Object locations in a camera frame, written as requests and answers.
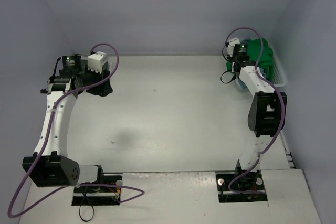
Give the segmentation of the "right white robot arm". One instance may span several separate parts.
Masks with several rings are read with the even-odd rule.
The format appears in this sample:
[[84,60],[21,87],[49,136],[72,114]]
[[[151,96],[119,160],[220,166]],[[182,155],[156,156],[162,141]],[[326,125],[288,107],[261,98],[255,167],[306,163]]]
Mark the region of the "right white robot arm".
[[287,95],[276,91],[256,67],[256,62],[248,55],[247,44],[226,43],[227,59],[232,63],[235,77],[242,81],[253,96],[248,112],[248,128],[254,133],[242,157],[239,159],[241,169],[233,173],[233,184],[245,188],[251,182],[251,175],[246,170],[256,170],[263,154],[277,138],[284,126]]

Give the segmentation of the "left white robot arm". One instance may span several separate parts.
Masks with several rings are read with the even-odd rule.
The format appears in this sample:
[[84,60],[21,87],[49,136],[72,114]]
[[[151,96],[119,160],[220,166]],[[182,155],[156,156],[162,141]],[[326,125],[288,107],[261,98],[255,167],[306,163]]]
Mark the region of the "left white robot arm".
[[105,186],[100,165],[80,165],[68,158],[67,136],[71,113],[78,96],[87,92],[100,97],[112,93],[108,56],[91,53],[87,59],[80,55],[62,56],[62,69],[54,70],[41,90],[47,96],[47,110],[40,140],[32,156],[24,157],[22,166],[30,173],[37,187],[77,186],[86,183],[92,192]]

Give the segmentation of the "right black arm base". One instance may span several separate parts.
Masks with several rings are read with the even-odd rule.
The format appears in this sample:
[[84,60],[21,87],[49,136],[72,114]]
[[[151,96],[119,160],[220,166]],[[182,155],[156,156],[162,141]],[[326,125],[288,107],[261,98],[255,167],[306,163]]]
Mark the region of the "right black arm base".
[[216,172],[215,176],[221,204],[268,201],[264,180],[258,169],[247,173],[237,163],[234,171]]

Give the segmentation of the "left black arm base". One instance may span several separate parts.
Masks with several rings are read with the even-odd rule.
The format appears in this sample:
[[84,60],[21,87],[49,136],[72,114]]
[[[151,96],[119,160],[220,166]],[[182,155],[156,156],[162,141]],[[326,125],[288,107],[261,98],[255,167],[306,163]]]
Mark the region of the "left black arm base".
[[72,194],[72,206],[118,206],[121,188],[114,187],[75,187]]

